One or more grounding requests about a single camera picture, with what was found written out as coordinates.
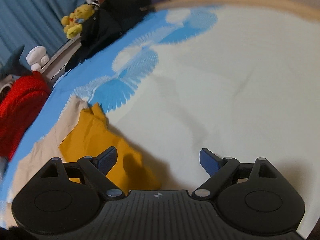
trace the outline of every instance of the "blue curtain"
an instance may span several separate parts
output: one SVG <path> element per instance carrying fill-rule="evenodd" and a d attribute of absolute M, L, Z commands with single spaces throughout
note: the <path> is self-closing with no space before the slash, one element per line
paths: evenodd
<path fill-rule="evenodd" d="M 0 63 L 25 44 L 21 63 L 28 66 L 27 54 L 45 46 L 49 56 L 66 41 L 60 20 L 85 0 L 0 0 Z"/>

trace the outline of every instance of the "wooden bed frame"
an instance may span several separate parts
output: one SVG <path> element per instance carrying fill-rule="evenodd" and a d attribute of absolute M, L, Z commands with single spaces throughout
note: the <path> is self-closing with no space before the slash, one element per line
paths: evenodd
<path fill-rule="evenodd" d="M 156 10 L 192 7 L 208 4 L 229 4 L 234 6 L 265 7 L 295 14 L 309 21 L 320 22 L 320 10 L 289 0 L 171 0 L 155 5 Z M 46 81 L 53 86 L 63 75 L 64 66 L 81 46 L 79 36 L 65 43 L 40 71 Z"/>

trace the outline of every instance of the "yellow plush toy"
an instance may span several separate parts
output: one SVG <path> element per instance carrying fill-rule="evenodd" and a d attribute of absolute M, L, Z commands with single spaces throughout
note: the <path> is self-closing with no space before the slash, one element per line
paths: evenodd
<path fill-rule="evenodd" d="M 91 5 L 80 5 L 76 10 L 70 13 L 69 16 L 64 16 L 61 19 L 61 24 L 65 26 L 63 28 L 64 33 L 68 39 L 76 37 L 82 31 L 82 23 L 89 19 L 94 14 L 94 10 Z"/>

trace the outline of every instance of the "bed sheet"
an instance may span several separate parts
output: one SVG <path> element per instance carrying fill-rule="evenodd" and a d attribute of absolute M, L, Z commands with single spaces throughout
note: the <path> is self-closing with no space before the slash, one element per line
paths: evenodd
<path fill-rule="evenodd" d="M 208 179 L 206 147 L 241 162 L 266 157 L 320 216 L 320 25 L 263 8 L 209 6 L 151 14 L 56 85 L 10 163 L 59 118 L 71 95 L 99 102 L 109 127 L 144 155 L 164 189 Z"/>

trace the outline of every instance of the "yellow cloth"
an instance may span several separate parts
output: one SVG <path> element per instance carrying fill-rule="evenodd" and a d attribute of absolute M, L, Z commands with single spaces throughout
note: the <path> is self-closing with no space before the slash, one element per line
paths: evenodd
<path fill-rule="evenodd" d="M 76 162 L 83 156 L 95 157 L 111 146 L 116 147 L 118 160 L 108 173 L 108 179 L 126 194 L 133 189 L 160 189 L 159 181 L 143 166 L 141 153 L 107 129 L 106 116 L 98 104 L 80 112 L 78 124 L 63 140 L 59 149 L 66 162 Z"/>

